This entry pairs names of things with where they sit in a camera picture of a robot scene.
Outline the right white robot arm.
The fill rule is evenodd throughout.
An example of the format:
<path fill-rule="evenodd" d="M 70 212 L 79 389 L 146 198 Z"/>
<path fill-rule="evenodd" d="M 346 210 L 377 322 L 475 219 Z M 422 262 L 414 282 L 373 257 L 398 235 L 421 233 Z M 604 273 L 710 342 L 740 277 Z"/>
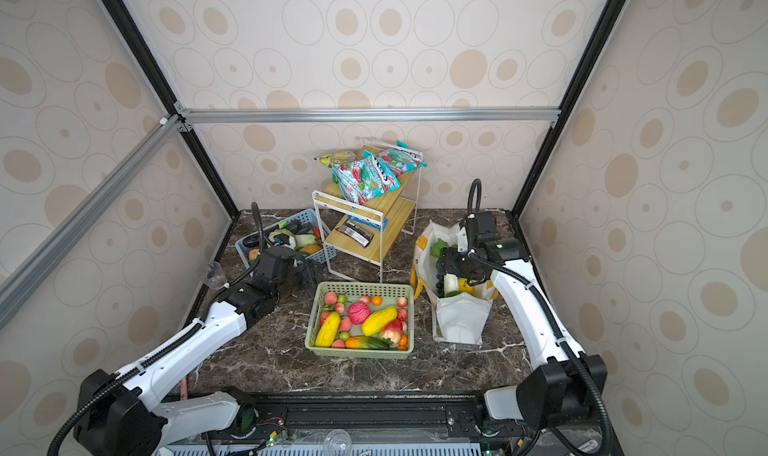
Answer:
<path fill-rule="evenodd" d="M 463 285 L 489 283 L 509 308 L 523 337 L 531 373 L 518 385 L 485 394 L 495 420 L 516 420 L 534 435 L 552 434 L 570 453 L 582 454 L 563 433 L 565 426 L 597 423 L 601 441 L 597 455 L 614 449 L 614 430 L 602 390 L 607 367 L 599 355 L 588 355 L 565 328 L 541 292 L 530 257 L 517 239 L 502 239 L 493 214 L 480 208 L 482 183 L 470 186 L 467 214 L 452 228 L 436 261 L 436 292 L 443 308 L 469 302 Z"/>

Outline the green plastic fruit basket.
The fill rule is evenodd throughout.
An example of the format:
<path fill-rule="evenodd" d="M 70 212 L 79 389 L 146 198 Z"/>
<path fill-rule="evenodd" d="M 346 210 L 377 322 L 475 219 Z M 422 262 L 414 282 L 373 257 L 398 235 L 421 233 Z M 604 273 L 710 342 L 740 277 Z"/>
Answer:
<path fill-rule="evenodd" d="M 380 296 L 380 306 L 372 304 L 372 298 Z M 356 302 L 365 302 L 371 313 L 389 306 L 398 309 L 397 319 L 403 322 L 403 338 L 399 346 L 391 345 L 389 350 L 353 350 L 345 348 L 350 337 L 364 336 L 362 325 L 353 325 L 347 316 L 347 308 Z M 336 340 L 330 348 L 318 348 L 315 339 L 323 320 L 333 312 L 341 315 L 341 324 Z M 408 285 L 361 282 L 322 282 L 318 285 L 304 338 L 305 347 L 318 356 L 405 359 L 414 349 L 414 290 Z"/>

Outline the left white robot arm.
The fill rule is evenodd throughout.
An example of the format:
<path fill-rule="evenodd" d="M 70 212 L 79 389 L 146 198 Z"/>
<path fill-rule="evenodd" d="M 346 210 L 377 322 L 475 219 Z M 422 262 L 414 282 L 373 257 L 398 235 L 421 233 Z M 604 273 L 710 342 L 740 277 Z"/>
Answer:
<path fill-rule="evenodd" d="M 177 405 L 163 400 L 201 362 L 271 314 L 285 295 L 316 282 L 304 256 L 268 242 L 258 204 L 251 212 L 259 236 L 256 260 L 224 285 L 204 318 L 112 374 L 89 375 L 76 411 L 53 436 L 48 454 L 59 454 L 65 439 L 73 437 L 92 455 L 152 455 L 169 443 L 232 425 L 242 404 L 228 392 Z"/>

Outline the leafy green vegetable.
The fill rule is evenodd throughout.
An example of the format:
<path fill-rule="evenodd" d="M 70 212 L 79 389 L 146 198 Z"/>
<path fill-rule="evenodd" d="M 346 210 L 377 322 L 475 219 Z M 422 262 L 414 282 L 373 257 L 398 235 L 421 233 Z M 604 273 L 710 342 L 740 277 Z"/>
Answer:
<path fill-rule="evenodd" d="M 441 251 L 445 248 L 449 248 L 450 245 L 441 238 L 438 238 L 430 247 L 429 254 L 431 257 L 438 259 Z"/>

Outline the white grocery tote bag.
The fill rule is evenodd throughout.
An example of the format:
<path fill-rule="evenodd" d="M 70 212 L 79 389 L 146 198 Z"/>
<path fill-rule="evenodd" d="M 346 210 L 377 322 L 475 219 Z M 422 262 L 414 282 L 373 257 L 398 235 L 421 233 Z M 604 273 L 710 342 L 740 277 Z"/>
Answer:
<path fill-rule="evenodd" d="M 441 238 L 449 245 L 457 242 L 458 224 L 448 228 L 431 222 L 417 238 L 414 246 L 410 285 L 414 295 L 425 293 L 431 307 L 433 339 L 462 345 L 479 345 L 482 332 L 497 292 L 490 281 L 474 287 L 474 295 L 459 293 L 446 298 L 437 288 L 437 259 L 429 254 L 432 244 Z"/>

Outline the white radish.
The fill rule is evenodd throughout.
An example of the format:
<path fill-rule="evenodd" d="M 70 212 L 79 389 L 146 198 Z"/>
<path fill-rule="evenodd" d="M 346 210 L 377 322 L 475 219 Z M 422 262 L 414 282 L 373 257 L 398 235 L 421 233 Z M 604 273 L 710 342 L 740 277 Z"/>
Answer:
<path fill-rule="evenodd" d="M 446 274 L 443 278 L 443 293 L 446 298 L 460 293 L 459 278 L 456 275 Z"/>

